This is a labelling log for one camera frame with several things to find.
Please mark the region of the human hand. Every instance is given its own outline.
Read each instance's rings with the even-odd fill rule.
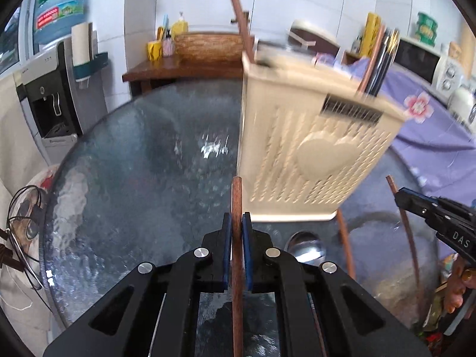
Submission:
[[[448,313],[453,313],[463,305],[463,294],[467,288],[476,288],[476,271],[465,270],[465,268],[466,261],[458,256],[453,263],[446,292],[444,293],[444,308]]]

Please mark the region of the microwave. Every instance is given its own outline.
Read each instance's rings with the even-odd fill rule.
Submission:
[[[458,61],[418,40],[401,37],[394,65],[409,72],[443,104],[463,83],[464,72]]]

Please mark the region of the blue gripper pad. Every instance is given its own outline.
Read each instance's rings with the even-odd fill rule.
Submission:
[[[228,290],[231,253],[231,214],[228,214],[227,231],[225,236],[225,250],[223,251],[223,284]]]
[[[243,253],[245,255],[245,276],[248,291],[253,289],[253,259],[251,258],[250,234],[252,227],[248,226],[245,215],[241,218],[243,224]]]

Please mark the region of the glass table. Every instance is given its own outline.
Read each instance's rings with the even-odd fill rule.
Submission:
[[[55,178],[40,238],[49,303],[69,326],[143,261],[174,262],[220,229],[230,210],[241,108],[240,80],[168,85],[119,108],[81,138]],[[416,317],[411,255],[385,176],[419,190],[389,149],[342,206],[357,280],[405,325]],[[434,234],[410,216],[427,296],[437,284]],[[255,223],[283,248],[296,232],[319,235],[345,268],[339,230],[328,222]],[[231,355],[231,295],[202,294],[197,356]],[[244,297],[246,356],[278,356],[274,297]]]

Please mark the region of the beige plastic basket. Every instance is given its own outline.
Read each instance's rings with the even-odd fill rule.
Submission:
[[[406,117],[385,97],[357,94],[358,82],[331,68],[267,61],[243,56],[243,210],[253,221],[330,220]]]

